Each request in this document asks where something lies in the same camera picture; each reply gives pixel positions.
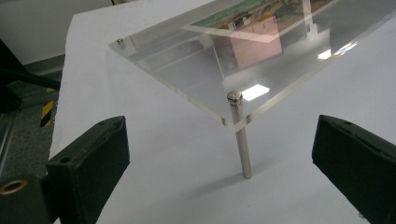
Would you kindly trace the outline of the black tripod leg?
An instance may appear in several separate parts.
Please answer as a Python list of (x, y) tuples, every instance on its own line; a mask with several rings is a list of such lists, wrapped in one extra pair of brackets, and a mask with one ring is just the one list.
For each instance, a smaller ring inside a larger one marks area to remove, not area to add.
[(7, 85), (14, 81), (22, 81), (47, 87), (58, 91), (61, 88), (61, 82), (51, 80), (46, 77), (40, 77), (29, 73), (12, 51), (0, 38), (0, 112), (21, 108), (21, 98), (12, 92)]

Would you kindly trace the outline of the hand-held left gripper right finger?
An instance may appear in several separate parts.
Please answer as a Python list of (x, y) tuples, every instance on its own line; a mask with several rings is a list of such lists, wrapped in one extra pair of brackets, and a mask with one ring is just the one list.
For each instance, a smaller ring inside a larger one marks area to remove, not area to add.
[(396, 146), (362, 127), (321, 115), (313, 163), (371, 224), (396, 224)]

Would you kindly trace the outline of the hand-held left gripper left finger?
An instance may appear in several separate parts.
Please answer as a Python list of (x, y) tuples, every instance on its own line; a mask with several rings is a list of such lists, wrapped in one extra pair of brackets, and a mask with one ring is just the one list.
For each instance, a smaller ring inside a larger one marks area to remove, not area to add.
[(62, 224), (95, 224), (130, 164), (126, 118), (102, 120), (47, 163)]

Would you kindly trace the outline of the clear acrylic photo frame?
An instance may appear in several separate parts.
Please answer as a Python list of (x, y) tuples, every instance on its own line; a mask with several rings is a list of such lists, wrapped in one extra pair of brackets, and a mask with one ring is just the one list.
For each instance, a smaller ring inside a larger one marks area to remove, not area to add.
[(396, 16), (396, 0), (334, 0), (286, 29), (193, 26), (243, 0), (214, 0), (117, 39), (110, 47), (236, 135), (251, 178), (247, 125)]

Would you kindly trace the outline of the painting print of boats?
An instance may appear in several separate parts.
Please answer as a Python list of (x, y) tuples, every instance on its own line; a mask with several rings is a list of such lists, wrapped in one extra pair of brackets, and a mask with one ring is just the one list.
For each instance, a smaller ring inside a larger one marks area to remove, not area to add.
[(203, 18), (193, 24), (206, 28), (240, 30), (260, 21), (273, 20), (284, 30), (297, 20), (334, 0), (243, 0), (234, 6)]

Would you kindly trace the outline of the white cabinet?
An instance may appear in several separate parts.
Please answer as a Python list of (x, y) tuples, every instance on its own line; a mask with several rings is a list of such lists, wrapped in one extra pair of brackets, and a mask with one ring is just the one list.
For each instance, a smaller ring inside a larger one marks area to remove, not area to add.
[(111, 0), (0, 0), (0, 39), (22, 64), (64, 54), (74, 15), (102, 7)]

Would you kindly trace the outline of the white table cover sheet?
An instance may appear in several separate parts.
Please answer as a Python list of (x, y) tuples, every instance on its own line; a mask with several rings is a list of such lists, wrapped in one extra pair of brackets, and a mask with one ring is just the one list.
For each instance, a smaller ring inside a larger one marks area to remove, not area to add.
[(109, 45), (214, 0), (135, 0), (69, 25), (51, 152), (124, 116), (131, 162), (97, 224), (368, 224), (312, 162), (318, 117), (396, 145), (396, 16), (235, 133)]

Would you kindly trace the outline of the yellow black floor tape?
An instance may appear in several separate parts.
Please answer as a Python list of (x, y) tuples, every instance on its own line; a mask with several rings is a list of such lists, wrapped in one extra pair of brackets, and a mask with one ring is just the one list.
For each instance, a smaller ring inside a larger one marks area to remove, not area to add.
[(54, 106), (55, 106), (55, 100), (53, 97), (51, 97), (46, 103), (43, 104), (42, 112), (41, 112), (41, 120), (40, 120), (41, 127), (50, 126), (51, 118), (52, 118), (52, 110)]

